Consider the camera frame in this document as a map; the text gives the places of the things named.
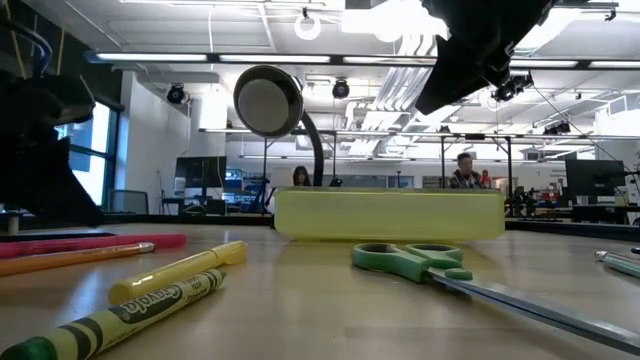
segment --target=yellow highlighter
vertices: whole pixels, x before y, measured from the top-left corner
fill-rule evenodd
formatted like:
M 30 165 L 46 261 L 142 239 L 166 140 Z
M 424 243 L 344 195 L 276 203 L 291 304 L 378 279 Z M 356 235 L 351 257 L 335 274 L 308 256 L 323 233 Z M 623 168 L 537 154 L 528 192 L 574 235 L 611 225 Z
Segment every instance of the yellow highlighter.
M 244 241 L 216 246 L 161 268 L 118 281 L 109 290 L 109 303 L 122 304 L 205 270 L 224 264 L 242 264 L 246 260 L 247 243 Z

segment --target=ceiling light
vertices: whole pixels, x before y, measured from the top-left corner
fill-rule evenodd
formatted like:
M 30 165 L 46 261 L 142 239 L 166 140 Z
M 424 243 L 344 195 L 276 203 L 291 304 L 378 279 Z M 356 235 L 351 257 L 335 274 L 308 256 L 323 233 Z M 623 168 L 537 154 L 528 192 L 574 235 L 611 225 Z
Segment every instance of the ceiling light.
M 308 14 L 306 13 L 306 11 L 304 12 L 304 14 L 306 16 L 298 16 L 296 21 L 293 23 L 293 30 L 295 31 L 296 35 L 298 35 L 298 37 L 302 40 L 315 40 L 318 36 L 320 36 L 320 32 L 322 31 L 320 18 L 317 15 Z M 311 28 L 307 30 L 302 29 L 302 22 L 305 20 L 311 21 Z
M 217 1 L 217 0 L 120 0 L 123 4 L 151 4 L 151 5 L 170 5 L 170 6 L 230 6 L 230 7 L 255 7 L 266 6 L 272 8 L 289 8 L 299 9 L 305 6 L 309 9 L 324 9 L 325 3 L 322 2 L 306 2 L 306 1 Z
M 238 156 L 240 159 L 282 159 L 282 156 L 273 156 L 273 155 L 240 155 Z
M 511 60 L 512 68 L 520 69 L 535 69 L 535 68 L 571 68 L 578 64 L 577 61 L 571 60 L 524 60 L 513 59 Z
M 640 61 L 593 61 L 590 68 L 640 69 Z
M 336 131 L 338 135 L 389 136 L 390 131 Z
M 199 129 L 199 131 L 225 134 L 251 134 L 249 129 Z
M 320 55 L 220 55 L 221 62 L 228 63 L 298 63 L 326 64 L 331 58 Z
M 98 53 L 96 57 L 104 61 L 135 62 L 206 62 L 205 54 L 144 54 L 144 53 Z
M 581 14 L 579 9 L 553 9 L 542 25 L 534 26 L 516 46 L 516 54 L 532 54 L 560 33 Z
M 434 56 L 345 56 L 346 64 L 375 65 L 389 64 L 394 66 L 422 66 L 433 67 L 438 58 Z

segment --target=scissors blade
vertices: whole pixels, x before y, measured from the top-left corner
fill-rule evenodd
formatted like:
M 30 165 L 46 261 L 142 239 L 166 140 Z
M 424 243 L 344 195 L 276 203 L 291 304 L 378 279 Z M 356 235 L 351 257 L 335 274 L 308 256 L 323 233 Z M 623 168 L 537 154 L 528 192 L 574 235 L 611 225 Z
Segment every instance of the scissors blade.
M 640 355 L 640 335 L 632 331 L 591 319 L 577 311 L 504 285 L 449 279 L 443 271 L 433 268 L 428 272 L 434 281 L 450 288 L 600 344 Z

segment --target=woman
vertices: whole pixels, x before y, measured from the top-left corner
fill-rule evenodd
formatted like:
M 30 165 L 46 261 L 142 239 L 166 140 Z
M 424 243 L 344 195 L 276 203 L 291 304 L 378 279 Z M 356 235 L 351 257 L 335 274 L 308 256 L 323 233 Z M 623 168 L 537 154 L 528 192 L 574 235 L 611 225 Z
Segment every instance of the woman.
M 309 173 L 304 166 L 298 166 L 293 171 L 293 186 L 311 186 L 309 181 Z

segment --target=man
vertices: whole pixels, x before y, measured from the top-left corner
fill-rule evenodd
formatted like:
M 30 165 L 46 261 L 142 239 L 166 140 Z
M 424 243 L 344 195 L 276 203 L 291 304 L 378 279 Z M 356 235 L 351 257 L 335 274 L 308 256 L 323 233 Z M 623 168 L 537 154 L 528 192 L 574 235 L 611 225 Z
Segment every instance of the man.
M 484 189 L 482 176 L 473 171 L 473 158 L 467 153 L 458 155 L 458 170 L 449 178 L 453 189 Z

